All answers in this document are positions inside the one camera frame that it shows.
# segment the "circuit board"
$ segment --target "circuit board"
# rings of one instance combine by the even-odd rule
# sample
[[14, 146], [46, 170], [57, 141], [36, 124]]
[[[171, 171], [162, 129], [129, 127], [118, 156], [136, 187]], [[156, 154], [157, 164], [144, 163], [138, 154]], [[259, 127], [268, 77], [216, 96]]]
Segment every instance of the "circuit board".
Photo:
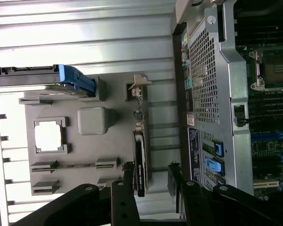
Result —
[[283, 47], [240, 46], [247, 63], [254, 194], [283, 192]]

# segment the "motherboard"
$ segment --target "motherboard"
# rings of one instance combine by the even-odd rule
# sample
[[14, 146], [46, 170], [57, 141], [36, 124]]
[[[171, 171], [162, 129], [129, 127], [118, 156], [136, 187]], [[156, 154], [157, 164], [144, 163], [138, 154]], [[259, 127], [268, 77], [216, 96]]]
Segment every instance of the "motherboard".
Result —
[[283, 45], [238, 46], [247, 63], [254, 195], [283, 192]]

